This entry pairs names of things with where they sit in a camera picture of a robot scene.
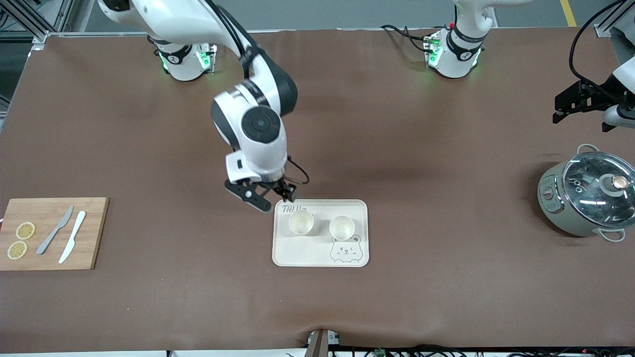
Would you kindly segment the white IKEA cup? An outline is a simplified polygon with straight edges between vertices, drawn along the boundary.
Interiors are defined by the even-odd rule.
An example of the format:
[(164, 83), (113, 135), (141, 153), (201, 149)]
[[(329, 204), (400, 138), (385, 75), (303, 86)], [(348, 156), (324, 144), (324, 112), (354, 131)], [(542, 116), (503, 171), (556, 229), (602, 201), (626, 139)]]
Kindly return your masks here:
[(307, 210), (300, 209), (289, 217), (288, 226), (295, 235), (308, 235), (315, 225), (315, 218)]
[(337, 216), (329, 223), (329, 232), (336, 241), (346, 241), (355, 233), (355, 223), (347, 216)]

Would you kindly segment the cream tray with bear print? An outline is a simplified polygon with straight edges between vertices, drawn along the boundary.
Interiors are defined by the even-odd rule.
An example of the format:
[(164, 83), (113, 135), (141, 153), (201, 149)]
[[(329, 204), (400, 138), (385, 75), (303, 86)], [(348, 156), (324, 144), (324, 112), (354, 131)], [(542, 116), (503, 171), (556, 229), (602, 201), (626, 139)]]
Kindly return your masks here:
[[(308, 235), (295, 235), (288, 226), (290, 215), (304, 209), (315, 218)], [(354, 235), (336, 241), (330, 221), (347, 216), (355, 223)], [(279, 201), (274, 209), (272, 259), (282, 267), (364, 267), (370, 259), (368, 207), (358, 199), (297, 199)]]

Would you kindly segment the glass pot lid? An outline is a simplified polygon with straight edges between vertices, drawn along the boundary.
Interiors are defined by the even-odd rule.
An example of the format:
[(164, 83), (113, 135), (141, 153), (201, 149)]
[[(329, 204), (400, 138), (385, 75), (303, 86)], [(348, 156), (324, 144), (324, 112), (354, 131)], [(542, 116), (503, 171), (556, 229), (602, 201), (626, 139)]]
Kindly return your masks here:
[(563, 170), (565, 196), (578, 214), (608, 229), (635, 225), (635, 167), (613, 154), (588, 151)]

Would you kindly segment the grey electric cooking pot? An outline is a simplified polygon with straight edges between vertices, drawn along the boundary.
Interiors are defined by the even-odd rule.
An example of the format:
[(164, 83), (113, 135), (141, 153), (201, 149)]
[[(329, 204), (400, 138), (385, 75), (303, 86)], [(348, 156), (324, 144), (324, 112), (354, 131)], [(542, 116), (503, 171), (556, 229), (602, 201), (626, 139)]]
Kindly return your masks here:
[[(600, 150), (592, 144), (581, 144), (578, 146), (574, 156), (588, 151)], [(542, 212), (557, 228), (570, 235), (584, 238), (598, 236), (608, 242), (624, 241), (626, 238), (626, 230), (630, 227), (608, 229), (597, 226), (578, 214), (572, 204), (567, 200), (565, 196), (563, 172), (565, 164), (569, 162), (569, 160), (551, 167), (539, 180), (537, 200)]]

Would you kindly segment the brown table mat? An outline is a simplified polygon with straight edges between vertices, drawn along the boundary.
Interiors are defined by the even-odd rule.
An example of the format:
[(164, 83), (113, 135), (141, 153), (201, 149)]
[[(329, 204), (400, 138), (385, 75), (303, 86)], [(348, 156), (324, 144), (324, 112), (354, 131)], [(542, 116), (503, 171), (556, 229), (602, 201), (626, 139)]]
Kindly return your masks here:
[(295, 348), (315, 329), (368, 347), (635, 346), (635, 237), (569, 237), (537, 203), (580, 144), (635, 164), (635, 130), (552, 123), (576, 30), (495, 29), (468, 77), (395, 35), (255, 34), (299, 88), (284, 118), (299, 197), (360, 199), (361, 268), (278, 267), (272, 215), (224, 188), (213, 97), (143, 37), (49, 38), (0, 134), (14, 197), (108, 197), (95, 269), (0, 272), (0, 353)]

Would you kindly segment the wooden cutting board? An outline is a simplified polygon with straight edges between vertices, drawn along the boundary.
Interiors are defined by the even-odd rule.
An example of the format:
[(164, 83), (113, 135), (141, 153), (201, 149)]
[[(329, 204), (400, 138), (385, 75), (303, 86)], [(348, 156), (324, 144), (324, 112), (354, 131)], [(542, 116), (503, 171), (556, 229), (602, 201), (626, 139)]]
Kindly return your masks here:
[[(106, 197), (38, 197), (10, 199), (0, 228), (0, 271), (54, 271), (93, 269), (109, 200)], [(36, 250), (45, 241), (70, 205), (73, 213), (43, 255)], [(66, 242), (72, 233), (73, 224), (80, 211), (87, 215), (75, 238), (75, 247), (66, 262), (59, 264)], [(7, 257), (7, 249), (18, 241), (15, 230), (23, 222), (32, 222), (36, 232), (25, 241), (29, 248), (18, 260)]]

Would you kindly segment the white plastic knife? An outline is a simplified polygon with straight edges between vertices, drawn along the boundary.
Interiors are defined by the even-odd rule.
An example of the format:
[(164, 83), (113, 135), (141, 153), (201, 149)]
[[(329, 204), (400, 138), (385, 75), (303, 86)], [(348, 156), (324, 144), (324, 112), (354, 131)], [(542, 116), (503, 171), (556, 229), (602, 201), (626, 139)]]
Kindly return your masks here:
[(72, 253), (74, 247), (75, 247), (75, 238), (77, 237), (77, 234), (79, 232), (79, 229), (82, 226), (82, 223), (84, 222), (84, 219), (86, 217), (87, 213), (86, 211), (80, 211), (75, 219), (75, 222), (73, 224), (73, 229), (71, 231), (70, 237), (68, 238), (68, 242), (66, 242), (66, 246), (64, 248), (64, 251), (62, 252), (61, 257), (59, 258), (58, 263), (59, 264), (63, 264), (64, 262), (66, 262), (67, 258), (70, 256), (70, 254)]

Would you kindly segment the grey plastic knife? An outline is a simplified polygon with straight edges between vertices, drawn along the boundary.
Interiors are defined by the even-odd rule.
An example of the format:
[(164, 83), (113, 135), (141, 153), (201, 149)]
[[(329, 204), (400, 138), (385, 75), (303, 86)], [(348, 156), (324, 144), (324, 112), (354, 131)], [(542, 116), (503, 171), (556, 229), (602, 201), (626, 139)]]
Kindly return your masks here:
[(55, 226), (52, 232), (47, 236), (45, 241), (43, 241), (38, 249), (36, 250), (37, 255), (43, 255), (46, 252), (52, 241), (55, 239), (57, 233), (66, 226), (66, 224), (70, 221), (70, 218), (73, 213), (73, 205), (70, 205), (67, 209), (65, 215), (61, 218), (59, 223)]

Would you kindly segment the aluminium frame profile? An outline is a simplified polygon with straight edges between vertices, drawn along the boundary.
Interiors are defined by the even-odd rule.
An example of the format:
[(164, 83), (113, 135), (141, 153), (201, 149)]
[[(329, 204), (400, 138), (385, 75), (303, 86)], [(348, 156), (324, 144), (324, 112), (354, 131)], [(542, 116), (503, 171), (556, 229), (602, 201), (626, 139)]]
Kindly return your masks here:
[(593, 25), (596, 36), (609, 38), (612, 35), (612, 29), (617, 28), (626, 38), (633, 40), (635, 39), (635, 0), (615, 1), (617, 4), (606, 10), (607, 14)]
[(0, 0), (0, 44), (43, 42), (68, 29), (78, 0)]

